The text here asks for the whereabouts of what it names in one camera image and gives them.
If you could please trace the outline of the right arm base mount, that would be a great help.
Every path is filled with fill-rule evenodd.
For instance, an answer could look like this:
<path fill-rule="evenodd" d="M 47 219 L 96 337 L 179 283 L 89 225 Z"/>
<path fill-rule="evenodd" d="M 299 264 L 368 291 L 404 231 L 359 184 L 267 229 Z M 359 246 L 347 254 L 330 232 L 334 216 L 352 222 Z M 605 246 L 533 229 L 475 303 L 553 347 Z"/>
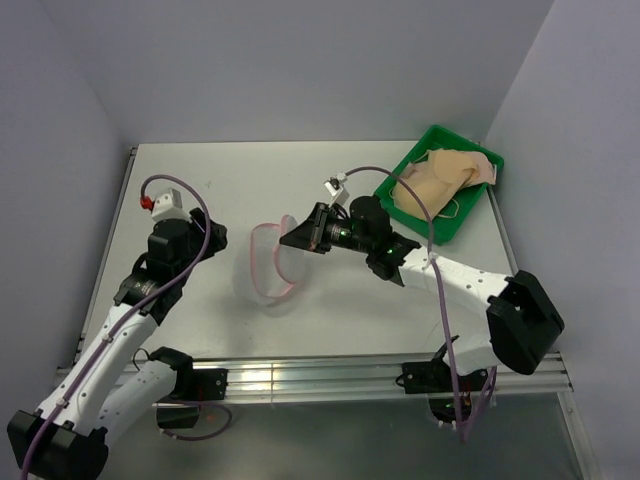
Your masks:
<path fill-rule="evenodd" d="M 438 423 L 451 426 L 458 423 L 451 371 L 443 361 L 405 362 L 395 383 L 407 395 L 426 394 L 430 412 Z M 474 407 L 480 405 L 480 394 L 488 398 L 493 393 L 495 372 L 474 371 L 458 376 L 457 383 L 460 418 L 466 421 Z"/>

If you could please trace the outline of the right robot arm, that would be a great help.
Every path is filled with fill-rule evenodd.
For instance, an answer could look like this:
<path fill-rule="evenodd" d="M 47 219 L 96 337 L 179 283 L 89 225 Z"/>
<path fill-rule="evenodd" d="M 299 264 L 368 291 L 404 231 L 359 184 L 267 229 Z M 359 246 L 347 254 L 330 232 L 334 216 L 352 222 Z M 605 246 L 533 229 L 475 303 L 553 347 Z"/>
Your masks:
<path fill-rule="evenodd" d="M 435 383 L 446 390 L 457 388 L 467 375 L 499 365 L 533 374 L 565 328 L 535 275 L 481 271 L 437 255 L 396 232 L 374 196 L 356 198 L 345 218 L 336 208 L 317 203 L 280 243 L 318 254 L 334 247 L 362 253 L 380 279 L 429 291 L 483 320 L 483 332 L 446 340 L 432 368 Z"/>

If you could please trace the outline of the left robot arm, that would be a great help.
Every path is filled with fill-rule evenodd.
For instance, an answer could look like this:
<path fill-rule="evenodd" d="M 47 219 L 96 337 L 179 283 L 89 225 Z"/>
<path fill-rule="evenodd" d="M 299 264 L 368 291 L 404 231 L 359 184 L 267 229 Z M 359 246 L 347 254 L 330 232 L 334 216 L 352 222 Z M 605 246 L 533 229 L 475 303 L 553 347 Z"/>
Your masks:
<path fill-rule="evenodd" d="M 122 386 L 142 344 L 179 302 L 194 267 L 227 247 L 227 229 L 199 209 L 156 221 L 147 250 L 121 282 L 101 332 L 33 411 L 17 411 L 7 434 L 22 478 L 95 479 L 115 440 L 153 403 L 191 401 L 191 356 L 160 347 Z"/>

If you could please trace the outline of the beige bra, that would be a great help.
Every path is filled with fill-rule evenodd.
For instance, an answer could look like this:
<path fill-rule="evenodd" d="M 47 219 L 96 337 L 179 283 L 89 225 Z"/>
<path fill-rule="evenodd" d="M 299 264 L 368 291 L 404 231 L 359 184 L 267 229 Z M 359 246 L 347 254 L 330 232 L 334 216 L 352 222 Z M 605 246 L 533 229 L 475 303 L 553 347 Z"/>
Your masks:
<path fill-rule="evenodd" d="M 450 149 L 427 150 L 416 162 L 410 162 L 391 191 L 394 206 L 415 218 L 426 216 L 411 192 L 418 197 L 434 219 L 455 194 L 480 177 L 475 152 Z"/>

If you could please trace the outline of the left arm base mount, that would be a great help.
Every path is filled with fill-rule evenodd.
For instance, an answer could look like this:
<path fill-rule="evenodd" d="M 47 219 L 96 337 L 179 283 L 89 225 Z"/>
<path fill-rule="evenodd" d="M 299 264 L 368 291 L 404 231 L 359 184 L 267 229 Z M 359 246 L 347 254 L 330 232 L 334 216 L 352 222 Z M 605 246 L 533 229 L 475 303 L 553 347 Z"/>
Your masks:
<path fill-rule="evenodd" d="M 188 380 L 162 397 L 155 407 L 156 424 L 162 430 L 176 432 L 210 423 L 224 431 L 233 414 L 221 404 L 227 389 L 228 370 L 214 368 L 193 371 Z"/>

